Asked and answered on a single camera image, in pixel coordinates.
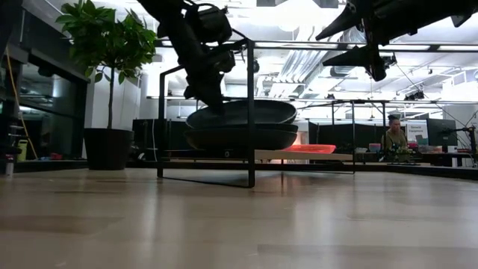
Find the computer monitor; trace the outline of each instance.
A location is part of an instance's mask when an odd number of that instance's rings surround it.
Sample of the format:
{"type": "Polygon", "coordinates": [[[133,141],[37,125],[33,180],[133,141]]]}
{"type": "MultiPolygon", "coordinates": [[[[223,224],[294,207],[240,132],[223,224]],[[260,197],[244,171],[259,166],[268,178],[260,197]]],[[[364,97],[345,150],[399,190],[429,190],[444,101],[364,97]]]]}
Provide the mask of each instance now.
{"type": "Polygon", "coordinates": [[[454,120],[426,119],[430,146],[458,146],[454,120]]]}

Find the light wood floor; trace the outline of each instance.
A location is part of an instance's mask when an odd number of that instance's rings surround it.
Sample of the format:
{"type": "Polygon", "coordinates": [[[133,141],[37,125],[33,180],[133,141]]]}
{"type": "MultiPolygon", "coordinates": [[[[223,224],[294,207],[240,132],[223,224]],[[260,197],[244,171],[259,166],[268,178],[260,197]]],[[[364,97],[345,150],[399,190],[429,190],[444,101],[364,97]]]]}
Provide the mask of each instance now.
{"type": "Polygon", "coordinates": [[[478,268],[476,183],[261,176],[252,190],[156,181],[145,169],[1,179],[0,268],[478,268]]]}

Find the red tray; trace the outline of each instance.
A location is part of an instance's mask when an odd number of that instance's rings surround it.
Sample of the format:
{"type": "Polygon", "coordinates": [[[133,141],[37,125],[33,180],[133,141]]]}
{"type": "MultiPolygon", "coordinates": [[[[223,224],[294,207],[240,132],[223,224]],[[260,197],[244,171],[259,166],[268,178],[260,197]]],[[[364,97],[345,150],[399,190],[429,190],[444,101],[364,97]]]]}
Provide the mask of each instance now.
{"type": "Polygon", "coordinates": [[[334,145],[293,145],[284,149],[284,151],[331,154],[334,152],[335,148],[336,146],[334,145]]]}

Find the person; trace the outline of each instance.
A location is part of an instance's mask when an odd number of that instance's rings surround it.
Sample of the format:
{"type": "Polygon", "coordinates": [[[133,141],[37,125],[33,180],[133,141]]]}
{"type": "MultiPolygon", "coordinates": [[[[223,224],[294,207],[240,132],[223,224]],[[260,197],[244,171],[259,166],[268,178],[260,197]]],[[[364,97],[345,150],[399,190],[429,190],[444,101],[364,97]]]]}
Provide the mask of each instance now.
{"type": "Polygon", "coordinates": [[[386,149],[392,149],[392,147],[406,147],[406,136],[405,132],[400,128],[400,120],[394,115],[390,115],[388,116],[388,125],[390,126],[390,129],[385,133],[386,149]]]}

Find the black plant pot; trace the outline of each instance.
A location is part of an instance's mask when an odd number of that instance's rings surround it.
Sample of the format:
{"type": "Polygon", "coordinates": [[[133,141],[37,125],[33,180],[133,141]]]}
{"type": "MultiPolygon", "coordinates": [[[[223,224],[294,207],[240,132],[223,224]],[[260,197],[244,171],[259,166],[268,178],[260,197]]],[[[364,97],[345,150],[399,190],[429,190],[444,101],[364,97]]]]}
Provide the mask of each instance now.
{"type": "Polygon", "coordinates": [[[84,144],[91,170],[123,170],[134,132],[114,129],[85,129],[84,144]]]}

